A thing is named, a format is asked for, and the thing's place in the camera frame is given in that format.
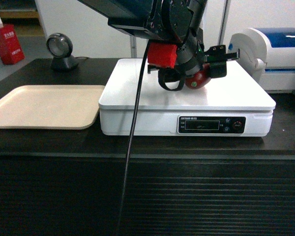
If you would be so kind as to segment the black gripper red block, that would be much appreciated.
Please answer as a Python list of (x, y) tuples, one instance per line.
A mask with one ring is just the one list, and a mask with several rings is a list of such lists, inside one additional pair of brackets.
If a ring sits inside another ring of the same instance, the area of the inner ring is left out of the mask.
[(203, 70), (205, 61), (216, 61), (209, 63), (209, 76), (222, 78), (227, 75), (226, 61), (239, 58), (240, 49), (226, 53), (225, 45), (212, 46), (204, 53), (203, 30), (199, 28), (197, 31), (191, 29), (181, 45), (151, 42), (147, 52), (147, 69), (148, 73), (158, 71), (158, 83), (163, 89), (180, 91), (187, 78)]

